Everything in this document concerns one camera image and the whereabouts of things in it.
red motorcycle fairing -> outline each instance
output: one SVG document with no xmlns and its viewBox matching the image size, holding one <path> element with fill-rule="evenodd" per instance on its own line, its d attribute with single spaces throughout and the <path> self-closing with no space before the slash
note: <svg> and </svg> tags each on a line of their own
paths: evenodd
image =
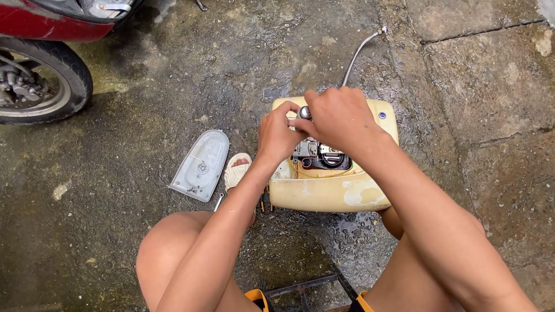
<svg viewBox="0 0 555 312">
<path fill-rule="evenodd" d="M 0 0 L 0 36 L 69 42 L 100 40 L 114 23 L 80 21 L 48 11 L 27 0 Z"/>
</svg>

motorcycle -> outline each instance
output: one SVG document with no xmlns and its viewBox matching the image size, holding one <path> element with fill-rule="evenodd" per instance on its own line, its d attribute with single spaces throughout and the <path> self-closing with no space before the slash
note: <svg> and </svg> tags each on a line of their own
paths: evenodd
<svg viewBox="0 0 555 312">
<path fill-rule="evenodd" d="M 63 42 L 104 38 L 142 2 L 0 0 L 0 124 L 48 123 L 83 109 L 93 93 L 92 77 Z"/>
</svg>

black metal frame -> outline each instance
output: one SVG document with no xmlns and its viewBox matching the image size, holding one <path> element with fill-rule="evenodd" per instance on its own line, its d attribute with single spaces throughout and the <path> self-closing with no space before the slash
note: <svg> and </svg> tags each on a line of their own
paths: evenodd
<svg viewBox="0 0 555 312">
<path fill-rule="evenodd" d="M 299 293 L 299 297 L 301 298 L 302 311 L 309 312 L 309 304 L 308 300 L 306 300 L 306 289 L 324 285 L 326 283 L 331 283 L 333 281 L 338 281 L 339 284 L 341 284 L 341 287 L 343 287 L 343 290 L 347 293 L 347 296 L 349 296 L 349 299 L 355 302 L 356 298 L 358 297 L 355 289 L 353 289 L 351 284 L 349 284 L 349 282 L 347 281 L 343 273 L 341 273 L 337 265 L 335 265 L 335 263 L 330 263 L 330 268 L 331 272 L 328 272 L 322 276 L 318 276 L 317 278 L 264 291 L 264 296 L 267 299 L 270 299 L 288 293 Z"/>
</svg>

motorcycle wheel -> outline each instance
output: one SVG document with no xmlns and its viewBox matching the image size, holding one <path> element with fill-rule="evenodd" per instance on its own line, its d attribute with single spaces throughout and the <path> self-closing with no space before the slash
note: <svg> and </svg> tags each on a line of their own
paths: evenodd
<svg viewBox="0 0 555 312">
<path fill-rule="evenodd" d="M 12 56 L 20 66 L 39 75 L 37 81 L 46 86 L 44 95 L 38 93 L 43 96 L 33 101 L 13 93 L 13 87 L 11 91 L 2 91 L 0 85 L 0 93 L 11 99 L 0 102 L 5 104 L 0 105 L 0 124 L 38 124 L 68 118 L 83 109 L 93 93 L 87 65 L 63 42 L 0 37 L 0 55 L 8 59 Z M 6 72 L 0 67 L 0 84 L 6 81 L 5 77 Z"/>
</svg>

yellow wire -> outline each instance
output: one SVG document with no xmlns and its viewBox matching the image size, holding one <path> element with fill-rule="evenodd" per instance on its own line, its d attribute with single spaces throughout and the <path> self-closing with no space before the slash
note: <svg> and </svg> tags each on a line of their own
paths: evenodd
<svg viewBox="0 0 555 312">
<path fill-rule="evenodd" d="M 305 176 L 307 176 L 309 178 L 313 178 L 313 179 L 332 178 L 332 177 L 338 177 L 342 174 L 345 174 L 345 173 L 349 172 L 349 170 L 352 169 L 352 165 L 351 165 L 351 167 L 349 167 L 349 169 L 347 169 L 347 171 L 343 171 L 342 173 L 327 175 L 325 177 L 315 177 L 313 175 L 308 175 L 308 174 L 302 173 L 297 168 L 293 167 L 293 164 L 291 163 L 291 161 L 289 161 L 289 159 L 286 159 L 286 160 L 287 160 L 287 163 L 289 164 L 289 166 L 291 166 L 291 168 L 293 168 L 293 170 L 297 172 L 297 178 L 299 178 L 299 176 L 298 176 L 299 174 L 305 175 Z"/>
</svg>

